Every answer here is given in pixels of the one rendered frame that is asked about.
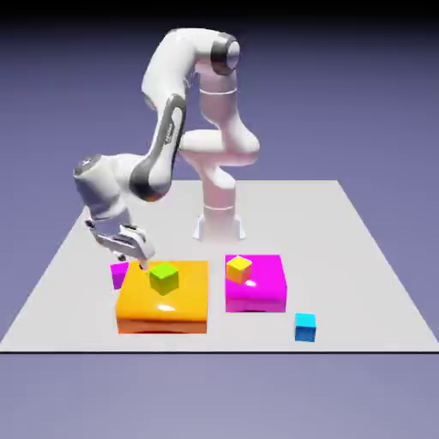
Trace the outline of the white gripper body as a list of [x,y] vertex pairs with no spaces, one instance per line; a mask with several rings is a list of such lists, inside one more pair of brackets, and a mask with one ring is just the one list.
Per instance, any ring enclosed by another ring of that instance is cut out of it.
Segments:
[[140,228],[121,228],[119,233],[96,233],[96,241],[111,252],[132,257],[140,262],[148,261],[155,254],[153,243]]

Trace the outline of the large magenta box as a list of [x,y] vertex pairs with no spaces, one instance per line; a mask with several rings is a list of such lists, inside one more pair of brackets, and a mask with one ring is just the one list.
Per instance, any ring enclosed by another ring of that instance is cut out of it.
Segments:
[[[225,269],[234,256],[225,256]],[[240,256],[253,262],[252,275],[244,284],[231,282],[225,276],[226,311],[284,313],[287,283],[280,255]]]

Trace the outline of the small magenta cube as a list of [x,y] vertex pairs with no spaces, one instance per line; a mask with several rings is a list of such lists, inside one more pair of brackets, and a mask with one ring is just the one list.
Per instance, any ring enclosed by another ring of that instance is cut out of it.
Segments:
[[114,290],[121,289],[128,268],[129,268],[128,261],[111,264],[111,279],[112,279]]

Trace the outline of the small blue cube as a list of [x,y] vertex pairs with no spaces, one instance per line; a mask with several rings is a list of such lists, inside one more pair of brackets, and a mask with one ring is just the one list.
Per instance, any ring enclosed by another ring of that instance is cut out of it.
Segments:
[[316,315],[295,314],[295,341],[314,342],[316,338]]

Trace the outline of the small green cube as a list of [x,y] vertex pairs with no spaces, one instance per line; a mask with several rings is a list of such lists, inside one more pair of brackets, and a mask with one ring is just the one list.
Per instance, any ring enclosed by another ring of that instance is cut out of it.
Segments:
[[160,295],[166,295],[179,287],[178,269],[169,262],[162,262],[149,270],[150,286]]

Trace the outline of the small yellow cube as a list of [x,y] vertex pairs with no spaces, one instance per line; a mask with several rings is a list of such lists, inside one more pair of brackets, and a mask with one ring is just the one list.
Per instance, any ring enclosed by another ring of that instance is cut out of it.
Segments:
[[238,284],[244,284],[250,280],[253,262],[240,255],[234,256],[226,263],[226,278]]

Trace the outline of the large orange box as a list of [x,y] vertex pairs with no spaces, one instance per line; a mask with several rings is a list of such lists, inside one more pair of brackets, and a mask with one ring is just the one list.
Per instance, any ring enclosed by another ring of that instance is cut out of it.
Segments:
[[207,261],[169,261],[178,269],[179,287],[158,294],[149,270],[166,261],[152,261],[144,271],[129,264],[115,313],[120,334],[204,334],[207,332],[209,266]]

